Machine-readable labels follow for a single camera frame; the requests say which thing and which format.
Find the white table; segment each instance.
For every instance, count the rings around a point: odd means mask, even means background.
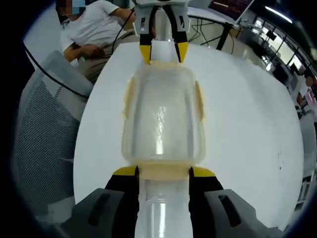
[[[227,36],[232,28],[233,25],[235,25],[235,22],[233,19],[231,18],[224,18],[220,15],[217,15],[216,13],[214,13],[211,9],[201,9],[201,8],[196,8],[196,7],[188,7],[188,11],[187,11],[187,14],[189,17],[191,18],[197,18],[197,19],[201,19],[201,20],[207,20],[207,21],[212,21],[212,22],[215,22],[215,23],[219,23],[221,25],[223,25],[223,32],[222,32],[222,35],[219,40],[219,43],[217,45],[217,50],[220,50],[222,49],[226,39],[227,39]],[[204,37],[204,40],[205,40],[205,44],[208,44],[208,42],[212,41],[212,40],[216,40],[217,38],[214,38],[210,41],[207,41],[207,39],[205,38],[205,35],[204,33],[202,32],[202,28],[200,28],[200,31]]]
[[[154,41],[152,59],[177,62],[174,44]],[[128,165],[121,154],[123,100],[143,64],[138,43],[122,44],[93,88],[76,142],[76,203]],[[195,73],[205,95],[206,157],[199,166],[249,202],[266,226],[283,230],[299,196],[304,159],[286,88],[257,66],[192,44],[184,66]]]
[[[234,20],[229,20],[225,19],[224,17],[221,17],[220,15],[215,14],[213,11],[209,9],[201,9],[201,8],[196,8],[196,7],[188,7],[187,14],[189,17],[196,17],[199,19],[204,19],[204,20],[210,20],[214,21],[217,23],[230,23],[230,24],[235,24]]]

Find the man's arm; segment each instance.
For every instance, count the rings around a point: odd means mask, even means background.
[[[123,8],[117,8],[116,10],[114,10],[112,13],[110,13],[111,16],[117,16],[120,17],[121,19],[123,19],[124,21],[126,21],[129,17],[129,15],[131,14],[130,9],[123,9]],[[134,22],[135,21],[135,14],[133,13],[131,15],[131,17],[129,18],[128,22]]]
[[[297,103],[298,103],[298,105],[301,107],[301,105],[302,105],[302,103],[303,103],[303,100],[304,100],[304,98],[303,98],[303,96],[302,96],[302,94],[300,94],[300,93],[298,93],[298,95],[297,95]]]
[[[72,44],[64,51],[64,56],[69,62],[72,62],[82,56],[96,58],[101,57],[103,54],[104,51],[102,48],[96,45],[84,45],[79,47],[76,44]]]

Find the white t-shirt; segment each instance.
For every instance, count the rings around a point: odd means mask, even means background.
[[[306,78],[304,76],[298,76],[298,81],[300,84],[299,93],[302,95],[302,97],[304,97],[309,90],[309,87],[306,85]]]
[[[111,44],[121,29],[118,17],[110,14],[119,7],[105,0],[99,0],[86,6],[84,13],[75,21],[70,21],[61,32],[62,50],[71,44],[79,46]]]

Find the mesh office chair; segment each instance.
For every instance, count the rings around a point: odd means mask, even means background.
[[[55,79],[89,96],[92,84],[60,54],[41,64]],[[87,99],[73,94],[36,69],[20,99],[13,175],[22,198],[42,225],[67,220],[75,204],[73,158]]]

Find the window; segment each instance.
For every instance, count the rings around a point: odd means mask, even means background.
[[[294,64],[299,71],[303,67],[303,64],[300,62],[296,55],[294,55],[294,57],[290,61],[289,66],[291,66],[292,64]]]
[[[296,51],[297,50],[297,44],[289,37],[286,38],[286,42],[288,44],[288,46],[293,50]]]
[[[264,24],[264,20],[257,17],[252,31],[258,35],[262,29],[263,24]]]
[[[301,58],[304,60],[302,61],[303,63],[305,63],[305,66],[308,67],[308,65],[310,65],[310,60],[309,58],[306,56],[306,54],[302,51],[302,49],[298,49],[298,53],[300,54]]]
[[[288,46],[287,41],[282,43],[278,53],[284,64],[287,64],[294,55],[294,51]]]
[[[316,70],[313,68],[312,65],[309,67],[309,69],[312,72],[312,74],[315,76],[315,79],[317,80],[317,72],[316,72]]]
[[[263,40],[266,40],[267,39],[267,32],[268,32],[268,29],[266,28],[266,27],[263,27],[262,28],[262,32],[261,32],[261,34],[260,34],[260,36],[261,36],[261,38],[263,39]]]
[[[277,52],[278,48],[281,46],[283,39],[280,38],[275,32],[273,34],[276,36],[275,40],[271,40],[270,38],[268,39],[268,45],[270,48],[274,51]]]

